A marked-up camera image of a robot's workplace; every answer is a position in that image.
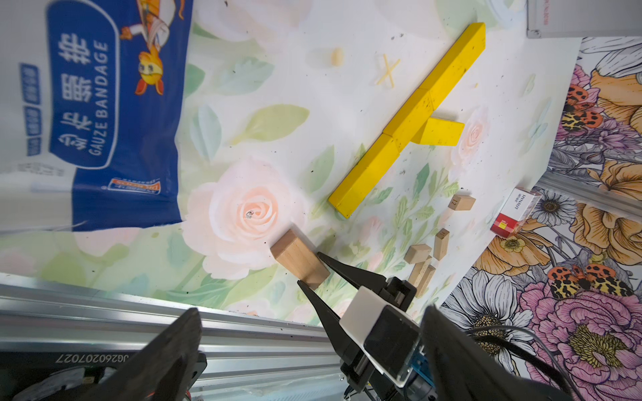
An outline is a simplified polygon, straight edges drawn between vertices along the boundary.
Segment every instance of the small wooden block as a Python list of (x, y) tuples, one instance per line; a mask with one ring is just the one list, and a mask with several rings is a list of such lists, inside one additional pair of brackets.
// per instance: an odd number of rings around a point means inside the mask
[(428, 284), (430, 284), (430, 280), (432, 280), (433, 276), (435, 275), (435, 271), (437, 270), (431, 264), (428, 264), (428, 262), (425, 263), (428, 266), (426, 266), (424, 274), (419, 280), (419, 285), (417, 286), (417, 294), (415, 295), (417, 298), (421, 298), (422, 296), (424, 296), (424, 294), (426, 293), (426, 289), (428, 288)]
[(415, 286), (415, 288), (419, 286), (419, 282), (421, 281), (421, 278), (424, 276), (424, 272), (428, 268), (429, 264), (430, 264), (429, 261), (416, 263), (415, 267), (412, 268), (412, 273), (410, 273), (410, 277), (408, 277), (408, 282), (411, 283), (413, 286)]
[(465, 124), (430, 117), (411, 142), (418, 145), (457, 146), (464, 132)]
[(330, 275), (323, 262), (292, 230), (288, 230), (270, 251), (278, 263), (312, 289), (316, 289)]
[(426, 244), (411, 245), (403, 259), (409, 264), (425, 262), (428, 259), (432, 259), (430, 257), (432, 250)]
[(435, 259), (442, 260), (444, 256), (448, 253), (448, 239), (450, 238), (450, 232), (445, 228), (439, 230), (435, 236), (435, 253), (433, 254)]
[(471, 210), (475, 204), (475, 198), (468, 195), (455, 195), (450, 200), (448, 207), (453, 210)]

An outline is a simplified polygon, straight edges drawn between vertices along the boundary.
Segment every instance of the metal frame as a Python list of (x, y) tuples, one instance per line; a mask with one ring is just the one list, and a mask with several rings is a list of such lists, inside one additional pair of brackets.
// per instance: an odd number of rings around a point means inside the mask
[[(0, 276), (0, 350), (140, 350), (190, 305), (16, 275)], [(339, 383), (322, 327), (198, 307), (207, 368), (194, 394), (316, 378)]]
[(617, 216), (642, 223), (639, 201), (547, 171), (536, 184)]

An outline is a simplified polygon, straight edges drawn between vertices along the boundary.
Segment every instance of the natural wood block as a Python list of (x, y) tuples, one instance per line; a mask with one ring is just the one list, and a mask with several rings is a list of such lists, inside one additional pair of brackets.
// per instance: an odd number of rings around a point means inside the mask
[(417, 298), (421, 298), (424, 296), (426, 293), (426, 289), (428, 288), (428, 284), (430, 284), (430, 280), (432, 280), (433, 276), (435, 275), (435, 269), (431, 264), (428, 264), (426, 262), (427, 266), (426, 269), (424, 270), (423, 276), (421, 276), (421, 279), (419, 280), (419, 285), (417, 286), (417, 295), (415, 295)]
[(419, 282), (421, 281), (421, 278), (423, 277), (424, 272), (428, 268), (428, 265), (429, 265), (429, 262), (425, 261), (425, 262), (416, 263), (415, 267), (412, 268), (410, 277), (408, 277), (408, 282), (411, 283), (413, 286), (415, 286), (415, 288), (419, 286)]
[(433, 256), (437, 260), (442, 260), (444, 256), (448, 253), (448, 239), (450, 238), (450, 232), (445, 228), (439, 230), (435, 236), (435, 253)]
[(468, 195), (455, 195), (450, 200), (448, 207), (453, 210), (471, 210), (475, 204), (475, 198)]
[(430, 258), (430, 252), (433, 249), (426, 244), (411, 245), (403, 259), (406, 263), (420, 263)]
[(288, 230), (270, 251), (278, 263), (312, 289), (316, 289), (330, 275), (323, 262), (292, 230)]

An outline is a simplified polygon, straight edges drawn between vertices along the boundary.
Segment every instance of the yellow wooden block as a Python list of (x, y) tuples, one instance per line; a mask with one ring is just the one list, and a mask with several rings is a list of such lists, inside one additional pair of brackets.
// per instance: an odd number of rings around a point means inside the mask
[(398, 157), (395, 142), (381, 134), (328, 201), (343, 217), (349, 218)]
[(383, 129), (395, 139), (399, 152), (406, 147), (453, 90), (486, 47), (486, 25), (469, 25), (406, 103)]
[(464, 126), (464, 123), (430, 117), (411, 141), (419, 145), (457, 146)]
[(419, 87), (430, 92), (432, 107), (437, 108), (453, 90), (486, 48), (486, 24), (468, 25), (462, 36), (448, 50)]
[(383, 133), (395, 140), (401, 153), (433, 111), (428, 90), (419, 88), (410, 95), (383, 129)]

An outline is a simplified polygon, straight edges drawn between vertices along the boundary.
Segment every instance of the blue label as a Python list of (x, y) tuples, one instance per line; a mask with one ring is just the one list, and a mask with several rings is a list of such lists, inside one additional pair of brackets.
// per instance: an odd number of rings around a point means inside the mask
[(88, 1), (53, 3), (47, 22), (53, 93), (49, 150), (81, 168), (105, 168), (118, 137), (117, 26)]
[(24, 130), (28, 137), (36, 137), (42, 134), (42, 118), (39, 108), (24, 107)]
[(79, 167), (71, 194), (74, 231), (181, 220), (175, 134), (192, 5), (50, 2), (49, 150)]
[(40, 104), (40, 73), (38, 67), (31, 64), (20, 65), (20, 83), (22, 100), (32, 105)]
[(42, 140), (40, 137), (27, 139), (27, 156), (40, 155), (40, 145)]

